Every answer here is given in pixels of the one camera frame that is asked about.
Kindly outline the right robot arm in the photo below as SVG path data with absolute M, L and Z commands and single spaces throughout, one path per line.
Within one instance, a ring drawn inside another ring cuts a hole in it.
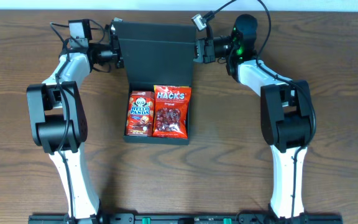
M 214 37 L 210 11 L 192 17 L 206 37 L 196 41 L 194 61 L 224 58 L 228 75 L 260 98 L 260 126 L 273 155 L 273 194 L 270 209 L 278 219 L 294 220 L 304 212 L 301 197 L 303 161 L 316 132 L 316 114 L 309 84 L 283 77 L 268 68 L 255 49 L 257 19 L 239 16 L 229 36 Z

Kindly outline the black gift box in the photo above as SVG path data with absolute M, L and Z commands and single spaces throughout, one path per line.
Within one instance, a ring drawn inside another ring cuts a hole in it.
M 151 24 L 112 21 L 119 39 L 124 67 L 129 83 L 129 97 L 133 91 L 152 91 L 155 85 L 189 86 L 192 97 L 193 58 L 196 29 L 181 24 Z M 187 145 L 190 130 L 190 102 L 186 117 L 187 139 L 156 138 L 126 135 L 128 143 Z

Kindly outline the red Hacks candy bag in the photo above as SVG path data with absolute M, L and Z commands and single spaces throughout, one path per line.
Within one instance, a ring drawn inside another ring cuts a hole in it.
M 191 98 L 189 86 L 155 85 L 154 128 L 156 138 L 187 139 L 186 117 Z

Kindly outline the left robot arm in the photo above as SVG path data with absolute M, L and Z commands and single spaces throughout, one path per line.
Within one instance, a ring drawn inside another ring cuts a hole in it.
M 91 19 L 70 20 L 59 64 L 41 84 L 26 90 L 32 139 L 58 170 L 68 201 L 64 215 L 31 215 L 29 223 L 110 223 L 92 186 L 85 159 L 88 125 L 79 88 L 97 65 L 123 68 L 115 28 L 98 24 L 105 42 L 92 41 Z

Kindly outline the red Hello Panda box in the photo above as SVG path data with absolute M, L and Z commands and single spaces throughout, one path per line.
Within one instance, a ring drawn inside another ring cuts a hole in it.
M 152 91 L 133 91 L 130 94 L 126 135 L 151 137 L 154 122 L 154 96 Z

